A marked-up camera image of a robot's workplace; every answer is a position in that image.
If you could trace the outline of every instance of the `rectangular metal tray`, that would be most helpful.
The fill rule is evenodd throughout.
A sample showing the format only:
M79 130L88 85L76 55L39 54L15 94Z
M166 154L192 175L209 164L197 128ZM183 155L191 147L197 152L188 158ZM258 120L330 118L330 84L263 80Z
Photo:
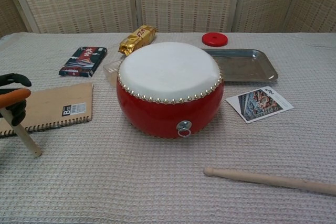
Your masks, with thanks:
M255 49L208 49L222 70L224 81L273 82L278 73L267 56Z

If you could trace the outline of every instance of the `red lid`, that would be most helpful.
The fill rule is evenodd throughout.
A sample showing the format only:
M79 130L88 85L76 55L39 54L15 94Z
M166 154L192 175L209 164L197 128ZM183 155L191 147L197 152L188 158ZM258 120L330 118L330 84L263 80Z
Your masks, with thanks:
M202 36L202 42L207 46L221 47L227 44L227 37L220 33L206 33Z

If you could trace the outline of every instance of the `table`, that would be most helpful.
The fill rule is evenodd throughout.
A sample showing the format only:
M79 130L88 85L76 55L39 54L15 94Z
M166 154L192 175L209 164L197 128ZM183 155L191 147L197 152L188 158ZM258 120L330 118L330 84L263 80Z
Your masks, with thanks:
M89 123L0 138L1 223L336 223L336 198L203 174L233 168L336 184L336 34L228 33L225 48L263 51L279 73L270 86L295 108L246 124L224 100L266 86L226 83L217 117L187 139L164 140L123 116L103 65L128 34L18 33L0 40L1 73L26 75L32 91L86 82L58 70L80 46L105 46ZM207 48L201 33L157 33L155 42Z

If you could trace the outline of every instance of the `drum head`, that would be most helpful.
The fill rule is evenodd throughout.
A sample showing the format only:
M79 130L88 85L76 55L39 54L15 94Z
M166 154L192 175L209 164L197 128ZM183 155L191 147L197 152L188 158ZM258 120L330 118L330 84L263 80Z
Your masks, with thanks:
M119 69L119 81L126 90L162 103L207 95L221 78L217 63L208 53L179 42L142 47L127 56Z

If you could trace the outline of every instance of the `notebook spiral binding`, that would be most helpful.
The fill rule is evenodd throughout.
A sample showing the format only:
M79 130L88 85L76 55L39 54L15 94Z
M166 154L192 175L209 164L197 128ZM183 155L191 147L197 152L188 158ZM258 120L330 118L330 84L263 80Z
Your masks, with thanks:
M79 124L79 123L85 123L89 121L89 117L85 116L82 118L76 118L72 120L62 120L62 121L57 121L53 123L46 123L46 124L41 124L41 125L35 125L35 126L30 126L30 127L25 127L27 132L37 132L37 131L44 131L44 130L51 130L55 129L58 127L64 127L64 126L71 126L73 124ZM4 131L0 132L0 137L5 137L5 136L14 136L16 133L14 130L9 130L9 131Z

